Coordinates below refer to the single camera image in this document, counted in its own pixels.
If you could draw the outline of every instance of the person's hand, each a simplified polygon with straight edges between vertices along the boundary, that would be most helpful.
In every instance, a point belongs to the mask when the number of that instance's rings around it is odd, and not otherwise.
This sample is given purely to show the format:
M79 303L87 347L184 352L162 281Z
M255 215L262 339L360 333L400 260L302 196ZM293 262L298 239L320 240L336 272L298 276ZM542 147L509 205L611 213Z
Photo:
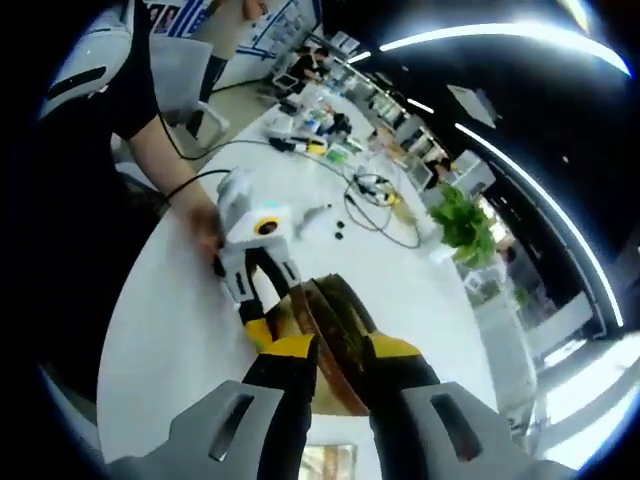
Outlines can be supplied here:
M220 212L212 202L206 202L189 210L187 222L196 247L207 262L213 263L224 246Z

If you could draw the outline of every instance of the desk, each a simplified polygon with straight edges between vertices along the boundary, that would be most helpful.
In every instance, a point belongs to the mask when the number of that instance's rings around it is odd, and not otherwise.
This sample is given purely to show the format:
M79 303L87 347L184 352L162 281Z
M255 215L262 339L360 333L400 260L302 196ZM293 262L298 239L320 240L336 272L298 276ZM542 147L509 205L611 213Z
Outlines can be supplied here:
M356 135L371 126L344 99L342 111ZM275 109L249 125L240 139L264 140L262 125ZM455 380L495 409L496 399L471 306L453 263L432 265L420 250L397 246L354 225L344 211L343 179L314 162L264 145L229 145L205 169L244 167L257 199L286 202L294 210L331 201L345 222L344 239L293 241L291 254L303 280L340 273L381 331L416 345L442 381ZM429 228L417 192L397 166L396 187ZM202 179L216 198L220 176ZM380 221L386 212L372 205ZM415 231L395 219L389 234L415 242ZM275 292L258 272L256 285L270 308ZM204 265L178 220L165 215L141 251L115 307L98 380L98 428L107 462L145 455L169 435L171 420L226 379L241 380L255 358L233 305L212 269ZM310 444L358 446L357 478L380 477L367 418L314 415Z

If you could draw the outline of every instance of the wire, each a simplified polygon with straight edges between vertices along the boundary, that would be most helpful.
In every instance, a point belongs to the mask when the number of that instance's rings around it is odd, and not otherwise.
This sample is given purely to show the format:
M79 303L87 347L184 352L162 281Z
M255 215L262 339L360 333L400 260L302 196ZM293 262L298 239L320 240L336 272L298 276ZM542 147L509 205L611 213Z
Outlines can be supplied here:
M376 174L365 174L365 175L363 175L363 176L372 176L372 175L376 175ZM420 233L419 233L419 231L418 231L418 226L417 226L417 225L414 225L414 228L415 228L415 231L416 231L416 238L417 238L417 241L416 241L415 245L407 245L406 243L403 243L403 242L401 242L401 241L399 241L399 240L397 240L397 239L393 238L391 235L389 235L389 234L386 232L386 229L387 229L387 228L388 228L388 226L389 226L389 223L390 223L390 221L391 221L391 216L392 216L392 210L391 210L392 204L391 204L391 203L389 203L388 205L387 205L387 204L385 204L385 205L379 205L379 206L386 206L386 207L388 207L388 208L389 208L389 215L387 216L387 220L386 220L386 222L384 223L384 225L383 225L383 226L379 226L379 225L377 225L377 224L376 224L376 223L371 219L371 217L369 217L369 216L366 214L366 212L362 209L362 207L361 207L360 205L358 205L358 203L357 203L357 202L356 202L356 201L355 201L355 200L354 200L354 199L349 195L349 190L350 190L351 188L353 188L353 184L356 182L357 178L358 178L358 177L356 176L356 177L355 177L355 178L354 178L354 179L353 179L353 180L352 180L352 181L347 185L347 189L345 190L345 193L344 193L344 204L345 204L345 210L347 211L347 215L349 215L349 218L351 219L351 221L352 221L353 223L355 223L356 225L358 225L359 227L364 228L365 230L368 230L368 231L370 231L370 232L379 232L379 233L380 233L380 234L382 234L384 237L386 237L388 240L392 241L393 243L395 243L396 245L399 245L399 246L401 246L401 247L407 248L407 249L409 249L409 250L415 250L415 249L420 248L420 247L422 246L422 240L421 240L421 238L420 238ZM397 190L395 189L395 187L394 187L393 185L391 185L391 187L393 188L393 190L394 190L395 192L397 192ZM358 213L359 213L360 215L362 215L362 216L367 220L367 222L368 222L371 226L364 225L363 223L361 223L361 222L359 222L358 220L356 220L355 216L353 215L353 213L352 213L352 212L351 212L351 210L349 209L349 203L350 203L351 205L353 205L353 206L356 208L356 210L358 211Z
M171 136L171 133L169 133L169 128L167 127L167 123L164 119L164 117L162 115L159 115L160 117L160 123L162 124L162 128L164 129L164 133L167 134L167 138L169 139L169 141L171 142L171 145L173 145L173 149L176 151L176 153L178 154L178 156L184 160L189 160L189 161L194 161L194 160L200 160L203 157L206 157L207 155L211 155L213 152L216 151L216 149L220 148L223 145L226 145L228 142L226 142L225 144L218 144L218 145L214 145L213 147L211 147L209 150L207 150L206 152L204 152L202 155L198 155L197 157L188 157L186 155L184 155L180 149L178 148L178 145L176 145L176 142L174 141L173 137Z
M169 139L171 139L171 136L169 135L169 132L166 128L166 125L164 124L164 121L161 122L162 125L165 128L165 131L167 132L167 135L169 136ZM178 150L177 146L175 145L175 143L173 142L173 139L171 139L171 144L174 146L174 148L176 149L176 152L184 159L189 160L190 158L188 157L184 157L180 151ZM236 145L236 144L252 144L252 145L265 145L269 148L273 148L273 146L268 143L268 142L264 142L264 141L260 141L260 140L230 140L228 142L224 142L224 143L219 143L217 145L215 145L213 148L211 148L206 154L201 155L200 157L197 157L196 159L202 158L205 155L210 155L211 153L215 152L216 150L223 148L223 147L227 147L229 145ZM379 201L374 201L372 198L367 197L366 195L364 195L362 192L359 191L359 189L357 190L359 193L359 197L362 198L364 201L368 202L371 205L374 205L376 207L381 207L381 208L388 208L388 215L387 218L385 220L385 222L383 223L383 225L378 225L373 219L371 219L371 217L369 215L366 214L366 212L362 209L362 207L360 205L357 204L357 202L353 199L353 197L351 197L351 195L349 195L349 191L351 189L353 189L354 184L358 181L358 179L360 178L366 178L366 177L376 177L377 180L380 181L380 183L388 183L391 186L391 189L393 192L396 192L397 194L397 189L395 188L395 186L386 178L382 177L381 175L375 174L375 173L365 173L365 174L357 174L354 173L353 177L351 179L347 178L342 172L336 170L335 168L325 164L324 162L320 161L319 159L312 157L311 155L308 155L304 152L296 152L293 151L292 153L294 153L295 155L298 155L300 157L303 158L307 158L313 162L315 162L317 165L320 165L322 168L330 171L331 173L333 173L334 175L336 175L337 177L341 178L342 180L344 180L345 182L347 182L347 188L344 191L343 194L343 201L345 204L345 210L347 212L347 215L349 216L349 218L351 219L351 221L353 223L355 223L356 225L358 225L360 228L363 228L365 230L368 230L370 232L379 232L380 234L382 234L384 237L386 237L388 240L392 241L393 243L395 243L396 245L399 245L401 247L404 248L408 248L408 249L417 249L420 248L421 246L421 240L420 240L420 235L418 233L418 228L416 226L416 236L417 236L417 243L415 245L407 245L395 238L393 238L391 235L389 235L386 232L386 229L389 227L389 224L391 222L391 217L392 217L392 203L381 203ZM194 175L192 178L190 178L189 180L187 180L186 182L184 182L183 184L179 185L178 187L174 188L173 191L171 191L166 197L165 197L165 202L169 203L169 201L179 192L181 192L184 188L186 188L187 186L191 185L193 182L195 182L196 180L202 178L202 177L206 177L208 175L214 175L214 174L218 174L218 173L229 173L231 170L229 169L215 169L215 170L207 170L205 172L200 172L196 175ZM349 203L351 205L353 205L356 210L358 211L358 213L367 221L367 223L370 225L365 225L364 223L356 220L355 216L353 215L352 211L349 208Z
M222 147L227 147L229 145L235 145L235 144L252 144L252 145L266 145L268 147L270 147L271 145L269 145L267 142L261 142L260 140L229 140L228 142L223 142L223 143L219 143L217 145L215 145L213 148L211 148L209 150L209 152L207 153L207 155L215 152L216 150L222 148ZM194 175L192 178L190 178L189 180L187 180L186 182L184 182L183 184L177 186L176 188L174 188L165 198L164 201L165 203L169 203L169 201L179 192L181 192L184 188L188 187L189 185L191 185L193 182L195 182L196 180L198 180L199 178L202 177L206 177L207 175L213 175L214 173L229 173L231 172L231 170L229 169L216 169L216 170L207 170L206 172L200 172L196 175Z

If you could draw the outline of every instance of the green plant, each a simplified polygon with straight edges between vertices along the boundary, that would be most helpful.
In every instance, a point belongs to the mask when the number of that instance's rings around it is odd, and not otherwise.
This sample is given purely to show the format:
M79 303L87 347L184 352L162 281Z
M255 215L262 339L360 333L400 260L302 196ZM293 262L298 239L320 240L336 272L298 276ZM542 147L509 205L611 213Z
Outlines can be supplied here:
M444 201L431 207L429 214L444 229L442 241L456 248L453 258L468 267L487 265L495 252L489 218L457 188L448 183L439 188Z

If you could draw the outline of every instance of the ceiling light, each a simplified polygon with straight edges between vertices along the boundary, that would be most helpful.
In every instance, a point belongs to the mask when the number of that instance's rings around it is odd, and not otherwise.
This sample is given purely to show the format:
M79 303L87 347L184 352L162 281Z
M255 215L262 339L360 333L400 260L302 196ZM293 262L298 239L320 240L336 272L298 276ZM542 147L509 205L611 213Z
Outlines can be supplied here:
M426 105L423 105L420 102L416 102L413 98L408 98L407 102L409 102L411 105L415 105L416 107L421 108L425 112L433 113L433 108L427 107Z
M364 60L365 58L369 58L370 56L371 56L371 52L362 52L356 55L355 57L351 57L349 60L347 60L347 63L349 64L356 63L356 62L359 62L360 60Z
M387 43L386 45L382 45L380 50L387 52L396 48L406 47L407 45L413 45L414 43L471 35L513 35L552 43L559 47L601 58L621 72L631 76L631 72L624 63L624 60L610 48L584 37L579 33L535 22L482 23L478 25L442 28Z
M577 240L580 247L582 247L582 250L584 250L585 254L587 255L587 258L593 265L593 268L598 278L600 279L602 286L604 287L604 291L606 292L607 297L609 298L611 308L613 309L613 315L616 318L616 323L618 324L619 327L621 327L624 323L622 320L622 312L620 312L620 306L618 305L616 296L613 293L611 284L609 283L609 280L607 279L607 276L605 275L604 270L602 269L602 266L600 265L600 263L598 263L598 259L596 258L595 254L591 250L591 247L585 240L584 236L582 235L580 230L578 230L578 227L576 227L575 224L571 221L569 216L564 212L564 210L560 208L560 205L556 203L556 201L540 186L538 182L536 182L520 165L514 162L505 153L498 150L498 148L496 148L494 145L486 141L484 138L482 138L478 134L472 132L467 127L460 125L459 123L456 123L455 127L461 132L463 132L464 134L471 137L476 142L478 142L480 145L485 147L487 150L493 153L500 160L502 160L502 162L505 163L507 166L509 166L511 170L513 170L525 182L531 185L531 187L533 187L533 189L540 195L540 197L544 199L547 202L547 204L556 212L556 214L560 217L560 219L569 228L569 231L573 234L574 238Z
M574 18L576 23L585 31L589 31L589 21L587 19L587 12L582 6L580 0L560 0L560 3L569 10L569 13Z

